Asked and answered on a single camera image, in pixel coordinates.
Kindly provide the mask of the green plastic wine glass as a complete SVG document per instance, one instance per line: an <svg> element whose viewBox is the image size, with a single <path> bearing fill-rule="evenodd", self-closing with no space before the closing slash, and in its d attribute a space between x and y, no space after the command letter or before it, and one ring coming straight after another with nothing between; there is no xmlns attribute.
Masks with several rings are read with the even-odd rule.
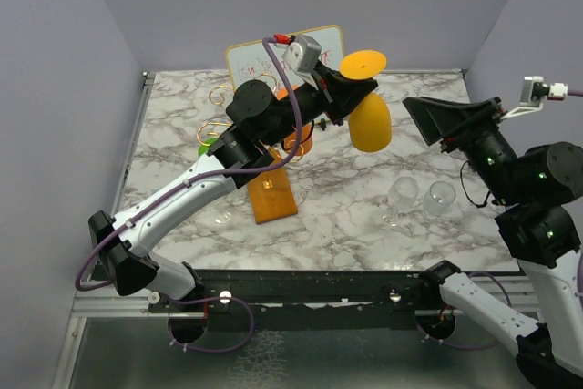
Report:
<svg viewBox="0 0 583 389"><path fill-rule="evenodd" d="M203 155L206 155L209 152L210 147L217 141L218 138L209 138L201 143L198 149L198 156L202 157Z"/></svg>

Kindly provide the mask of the yellow framed whiteboard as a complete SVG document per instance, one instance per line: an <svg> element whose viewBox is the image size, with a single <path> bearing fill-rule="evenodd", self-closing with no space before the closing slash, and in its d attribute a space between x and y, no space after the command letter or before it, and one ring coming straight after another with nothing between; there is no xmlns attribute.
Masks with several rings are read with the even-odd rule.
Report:
<svg viewBox="0 0 583 389"><path fill-rule="evenodd" d="M344 58L343 32L339 26L320 26L297 34L313 37L322 47L320 61L334 70ZM262 46L261 40L230 46L225 52L225 60L234 88L248 80L260 79L271 85L277 93L283 88L281 77Z"/></svg>

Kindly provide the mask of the clear wine glass left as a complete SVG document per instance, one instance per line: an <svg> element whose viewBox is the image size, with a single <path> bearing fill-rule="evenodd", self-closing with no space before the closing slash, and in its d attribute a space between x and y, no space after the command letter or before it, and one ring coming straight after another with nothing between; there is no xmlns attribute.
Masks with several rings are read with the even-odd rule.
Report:
<svg viewBox="0 0 583 389"><path fill-rule="evenodd" d="M214 223L225 225L234 217L234 209L230 205L219 205L212 208L211 218Z"/></svg>

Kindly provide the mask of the clear wine glass middle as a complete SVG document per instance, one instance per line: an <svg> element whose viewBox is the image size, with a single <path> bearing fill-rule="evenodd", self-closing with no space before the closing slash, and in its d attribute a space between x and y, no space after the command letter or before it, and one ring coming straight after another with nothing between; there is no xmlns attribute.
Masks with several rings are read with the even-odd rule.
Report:
<svg viewBox="0 0 583 389"><path fill-rule="evenodd" d="M393 226L401 213L409 211L416 203L419 186L413 177L397 178L387 195L387 210L382 216L385 224Z"/></svg>

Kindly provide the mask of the yellow plastic wine glass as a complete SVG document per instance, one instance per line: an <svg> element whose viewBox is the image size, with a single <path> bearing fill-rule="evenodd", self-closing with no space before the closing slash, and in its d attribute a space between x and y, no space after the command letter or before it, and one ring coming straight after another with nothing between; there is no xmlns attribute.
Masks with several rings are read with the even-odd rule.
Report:
<svg viewBox="0 0 583 389"><path fill-rule="evenodd" d="M372 49L359 50L346 56L340 73L352 80L371 79L386 67L384 54ZM369 93L348 119L352 145L361 152L374 153L386 148L392 140L391 114L378 94Z"/></svg>

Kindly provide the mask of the wooden rack base board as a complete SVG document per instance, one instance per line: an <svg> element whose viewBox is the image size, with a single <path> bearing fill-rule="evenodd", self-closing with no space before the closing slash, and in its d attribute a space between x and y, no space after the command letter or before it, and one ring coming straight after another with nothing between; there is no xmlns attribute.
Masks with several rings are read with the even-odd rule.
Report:
<svg viewBox="0 0 583 389"><path fill-rule="evenodd" d="M247 189L257 224L284 219L298 213L284 167L261 173L249 182Z"/></svg>

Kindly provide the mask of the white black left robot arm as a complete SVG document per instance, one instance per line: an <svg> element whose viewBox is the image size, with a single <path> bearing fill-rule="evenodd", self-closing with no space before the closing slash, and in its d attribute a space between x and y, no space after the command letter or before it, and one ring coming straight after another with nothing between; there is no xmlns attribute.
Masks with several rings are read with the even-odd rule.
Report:
<svg viewBox="0 0 583 389"><path fill-rule="evenodd" d="M195 309L201 298L194 271L152 255L154 247L184 220L213 201L244 187L260 174L280 169L290 157L269 151L320 115L343 123L378 87L370 77L354 80L318 63L315 82L292 88L278 99L259 79L241 84L226 108L231 120L209 150L179 177L130 209L99 211L88 221L92 253L120 296L144 289L160 292L178 309Z"/></svg>

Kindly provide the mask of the clear wine glass right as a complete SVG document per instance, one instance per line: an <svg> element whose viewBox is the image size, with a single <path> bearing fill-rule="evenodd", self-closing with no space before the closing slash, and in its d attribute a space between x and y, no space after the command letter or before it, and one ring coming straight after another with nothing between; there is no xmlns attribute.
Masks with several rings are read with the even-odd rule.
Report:
<svg viewBox="0 0 583 389"><path fill-rule="evenodd" d="M442 216L452 206L455 198L455 188L451 184L445 181L434 182L422 199L424 215L429 218Z"/></svg>

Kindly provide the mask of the black mounting rail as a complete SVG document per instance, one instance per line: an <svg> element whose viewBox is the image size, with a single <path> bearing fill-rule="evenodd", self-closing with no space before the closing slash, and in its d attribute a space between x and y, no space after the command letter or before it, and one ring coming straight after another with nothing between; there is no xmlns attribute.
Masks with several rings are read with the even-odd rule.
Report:
<svg viewBox="0 0 583 389"><path fill-rule="evenodd" d="M436 284L419 271L200 270L191 305L166 298L151 313L215 332L413 330L417 315L445 307Z"/></svg>

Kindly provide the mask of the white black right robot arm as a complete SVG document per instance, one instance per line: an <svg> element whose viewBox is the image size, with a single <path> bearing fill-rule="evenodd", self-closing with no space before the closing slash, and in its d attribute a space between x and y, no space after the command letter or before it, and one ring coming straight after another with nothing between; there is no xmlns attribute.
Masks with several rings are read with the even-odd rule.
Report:
<svg viewBox="0 0 583 389"><path fill-rule="evenodd" d="M528 277L543 319L512 309L449 261L421 273L420 301L461 311L514 356L536 388L582 385L582 243L565 205L582 196L582 149L557 142L518 156L499 130L505 118L495 97L460 104L430 97L403 102L425 143L461 151L494 200L511 256Z"/></svg>

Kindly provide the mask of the clear wine glass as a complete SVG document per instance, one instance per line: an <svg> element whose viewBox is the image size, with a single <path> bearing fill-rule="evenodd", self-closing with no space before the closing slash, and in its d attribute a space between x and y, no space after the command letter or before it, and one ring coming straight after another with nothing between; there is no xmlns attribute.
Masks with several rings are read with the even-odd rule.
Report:
<svg viewBox="0 0 583 389"><path fill-rule="evenodd" d="M455 198L455 188L451 184L445 181L434 182L422 199L424 215L429 218L442 216L452 206Z"/></svg>
<svg viewBox="0 0 583 389"><path fill-rule="evenodd" d="M234 209L230 205L219 205L212 208L211 218L214 223L225 225L234 217Z"/></svg>
<svg viewBox="0 0 583 389"><path fill-rule="evenodd" d="M387 210L382 216L385 224L393 226L401 213L409 211L416 203L419 186L413 177L397 178L387 195Z"/></svg>

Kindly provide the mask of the orange plastic wine glass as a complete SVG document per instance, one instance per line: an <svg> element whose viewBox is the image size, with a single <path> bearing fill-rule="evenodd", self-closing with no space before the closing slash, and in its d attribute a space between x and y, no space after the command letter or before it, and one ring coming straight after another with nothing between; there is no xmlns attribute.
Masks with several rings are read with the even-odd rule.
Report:
<svg viewBox="0 0 583 389"><path fill-rule="evenodd" d="M282 100L284 97L288 96L288 92L285 87L279 89L276 93L276 98ZM302 127L302 139L300 146L296 151L295 157L299 161L304 155L309 153L313 146L312 134L314 130L314 122L307 123ZM290 136L286 137L281 143L281 149L286 152L290 152L296 143L297 133L293 132Z"/></svg>

